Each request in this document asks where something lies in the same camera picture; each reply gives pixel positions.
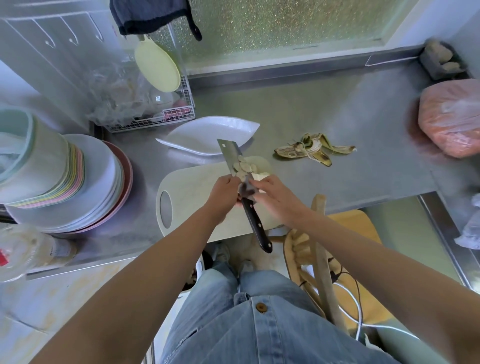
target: plastic jar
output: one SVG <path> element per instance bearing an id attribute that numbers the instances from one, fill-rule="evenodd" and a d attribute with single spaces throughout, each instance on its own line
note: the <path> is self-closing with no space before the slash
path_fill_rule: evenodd
<path id="1" fill-rule="evenodd" d="M 0 282 L 62 267 L 76 253 L 68 240 L 56 239 L 29 225 L 11 225 L 0 230 Z"/>

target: black knife handle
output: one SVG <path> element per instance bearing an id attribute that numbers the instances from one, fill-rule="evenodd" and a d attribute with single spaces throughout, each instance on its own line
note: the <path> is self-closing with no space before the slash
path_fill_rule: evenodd
<path id="1" fill-rule="evenodd" d="M 257 212 L 253 208 L 253 201 L 249 200 L 248 198 L 242 198 L 241 203 L 243 205 L 243 209 L 248 217 L 248 222 L 252 227 L 253 232 L 255 233 L 258 242 L 260 243 L 260 247 L 266 252 L 271 253 L 273 251 L 273 246 L 270 240 L 268 240 L 268 236 L 265 233 L 264 227 L 260 218 L 257 215 Z"/>

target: metal hook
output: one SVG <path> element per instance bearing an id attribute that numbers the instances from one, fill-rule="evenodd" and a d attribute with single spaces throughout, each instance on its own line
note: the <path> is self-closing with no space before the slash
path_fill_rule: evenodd
<path id="1" fill-rule="evenodd" d="M 63 16 L 60 17 L 60 19 L 63 21 L 63 23 L 67 26 L 68 30 L 70 30 L 70 33 L 72 33 L 73 37 L 75 38 L 75 40 L 73 40 L 72 38 L 68 38 L 68 41 L 70 43 L 73 43 L 74 45 L 78 46 L 78 38 L 77 38 L 77 35 L 75 34 L 75 32 L 72 30 L 72 28 L 70 28 L 70 26 L 68 25 L 68 23 L 65 21 L 65 19 L 63 18 Z"/>
<path id="2" fill-rule="evenodd" d="M 87 14 L 88 14 L 88 17 L 90 18 L 90 20 L 92 21 L 92 24 L 95 27 L 95 30 L 97 32 L 97 34 L 95 34 L 95 38 L 97 38 L 100 42 L 103 42 L 102 32 L 100 32 L 100 29 L 96 25 L 95 20 L 93 20 L 93 18 L 92 18 L 92 15 L 89 12 Z"/>
<path id="3" fill-rule="evenodd" d="M 45 29 L 42 28 L 42 26 L 37 23 L 37 21 L 35 19 L 32 19 L 32 21 L 40 28 L 40 30 L 50 39 L 50 41 L 46 40 L 45 41 L 45 44 L 47 44 L 48 46 L 52 47 L 52 48 L 56 48 L 56 44 L 55 42 L 53 41 L 52 37 L 48 35 L 48 33 L 45 31 Z"/>

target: left hand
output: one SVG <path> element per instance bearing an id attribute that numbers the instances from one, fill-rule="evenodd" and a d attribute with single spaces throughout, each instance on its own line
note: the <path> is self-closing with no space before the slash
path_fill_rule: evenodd
<path id="1" fill-rule="evenodd" d="M 215 218 L 219 219 L 219 223 L 237 202 L 240 183 L 240 178 L 233 177 L 231 174 L 219 177 L 215 182 L 205 206 L 210 209 Z"/>

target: left arm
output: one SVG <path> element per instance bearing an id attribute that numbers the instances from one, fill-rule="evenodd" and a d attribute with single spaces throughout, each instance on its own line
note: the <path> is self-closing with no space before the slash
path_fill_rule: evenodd
<path id="1" fill-rule="evenodd" d="M 101 287 L 31 364 L 139 364 L 239 184 L 220 177 L 203 207 Z"/>

